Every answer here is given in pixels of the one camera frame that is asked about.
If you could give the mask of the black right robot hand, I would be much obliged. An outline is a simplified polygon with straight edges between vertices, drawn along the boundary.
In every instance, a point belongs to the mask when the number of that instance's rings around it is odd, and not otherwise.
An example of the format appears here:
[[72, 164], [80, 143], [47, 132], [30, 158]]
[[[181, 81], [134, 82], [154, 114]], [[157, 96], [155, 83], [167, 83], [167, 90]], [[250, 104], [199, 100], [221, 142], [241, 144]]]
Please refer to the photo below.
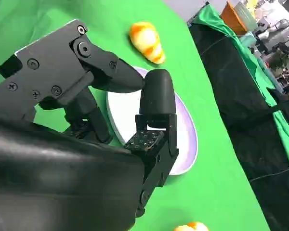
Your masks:
[[[0, 66], [0, 231], [127, 231], [178, 157], [169, 72], [142, 77], [86, 32], [72, 20]], [[124, 147], [90, 88], [141, 92]]]

